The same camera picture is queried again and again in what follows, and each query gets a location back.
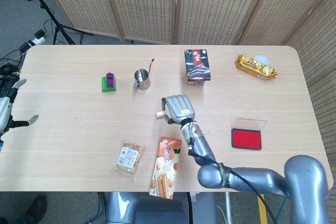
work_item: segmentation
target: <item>floor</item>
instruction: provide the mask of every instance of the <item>floor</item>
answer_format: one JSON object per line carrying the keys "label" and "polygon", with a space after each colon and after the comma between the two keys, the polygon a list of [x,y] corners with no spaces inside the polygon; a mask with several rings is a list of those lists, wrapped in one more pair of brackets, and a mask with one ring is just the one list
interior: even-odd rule
{"label": "floor", "polygon": [[[50,8],[55,12],[57,19],[67,25],[67,21],[53,0],[45,0]],[[46,11],[39,8],[38,0],[0,0],[0,58],[3,58],[10,51],[17,49],[23,42],[34,39],[34,33],[39,29],[46,30],[46,42],[52,44],[50,22]],[[70,34],[75,42],[79,42],[78,34]],[[65,41],[64,37],[58,37],[60,41]],[[130,41],[121,43],[116,38],[104,36],[88,36],[83,38],[83,44],[130,44]],[[13,52],[7,58],[15,59],[19,56],[18,51]],[[0,60],[0,65],[8,60]],[[39,194],[48,197],[48,208],[41,224],[55,223],[84,223],[96,215],[98,208],[97,193],[76,193],[76,192],[0,192],[0,216],[5,216],[8,221],[24,214]],[[257,196],[250,193],[231,193],[232,223],[260,223]],[[271,210],[277,215],[283,198],[266,196],[266,202]],[[217,194],[217,203],[224,210],[224,194]],[[279,224],[288,223],[290,202],[278,219]],[[104,216],[94,223],[104,223]],[[218,211],[218,223],[224,223],[222,214]]]}

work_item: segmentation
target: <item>shoe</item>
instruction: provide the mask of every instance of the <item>shoe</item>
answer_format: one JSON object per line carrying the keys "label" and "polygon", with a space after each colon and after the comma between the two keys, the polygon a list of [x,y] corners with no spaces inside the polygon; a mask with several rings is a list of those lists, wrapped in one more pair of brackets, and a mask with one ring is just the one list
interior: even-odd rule
{"label": "shoe", "polygon": [[38,196],[35,198],[26,214],[32,216],[32,218],[35,220],[35,224],[38,224],[42,220],[46,211],[47,197]]}
{"label": "shoe", "polygon": [[8,224],[8,222],[4,217],[0,217],[0,224]]}

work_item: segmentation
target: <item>cookie package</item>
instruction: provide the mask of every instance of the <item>cookie package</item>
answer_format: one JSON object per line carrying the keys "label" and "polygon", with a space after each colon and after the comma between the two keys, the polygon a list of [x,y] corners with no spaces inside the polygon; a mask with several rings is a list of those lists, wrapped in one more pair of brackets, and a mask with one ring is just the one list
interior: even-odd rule
{"label": "cookie package", "polygon": [[117,159],[117,170],[125,175],[134,175],[138,169],[143,148],[132,141],[124,141]]}
{"label": "cookie package", "polygon": [[173,199],[181,144],[179,139],[161,137],[149,189],[150,195]]}
{"label": "cookie package", "polygon": [[236,68],[249,73],[261,80],[275,79],[277,71],[255,59],[246,57],[245,55],[239,55],[235,61]]}

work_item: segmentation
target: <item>gray robot arm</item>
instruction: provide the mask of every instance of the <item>gray robot arm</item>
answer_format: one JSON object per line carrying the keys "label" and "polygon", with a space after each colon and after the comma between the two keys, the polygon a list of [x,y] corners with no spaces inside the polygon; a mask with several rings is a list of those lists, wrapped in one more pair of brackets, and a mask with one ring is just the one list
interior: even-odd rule
{"label": "gray robot arm", "polygon": [[216,162],[198,123],[195,112],[186,95],[174,95],[162,99],[162,109],[167,105],[170,115],[165,115],[169,124],[181,125],[181,131],[189,146],[189,154],[201,167],[197,178],[206,188],[232,188],[237,191],[252,191],[238,174],[261,194],[284,196],[291,199],[290,223],[329,223],[326,200],[328,187],[321,163],[310,156],[294,156],[285,163],[285,177],[271,169],[230,168]]}
{"label": "gray robot arm", "polygon": [[15,82],[6,96],[0,98],[0,152],[3,147],[4,141],[1,136],[4,135],[10,128],[17,128],[29,126],[36,122],[38,115],[34,115],[27,121],[14,121],[12,113],[13,103],[17,95],[17,91],[25,84],[27,79],[21,79]]}

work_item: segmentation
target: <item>gold snack package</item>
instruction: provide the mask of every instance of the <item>gold snack package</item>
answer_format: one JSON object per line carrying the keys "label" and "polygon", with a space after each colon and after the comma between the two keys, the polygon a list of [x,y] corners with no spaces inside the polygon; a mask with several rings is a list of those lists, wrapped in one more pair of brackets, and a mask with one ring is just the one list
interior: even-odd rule
{"label": "gold snack package", "polygon": [[277,71],[268,65],[260,63],[252,58],[239,55],[235,61],[236,68],[249,73],[261,80],[275,79]]}

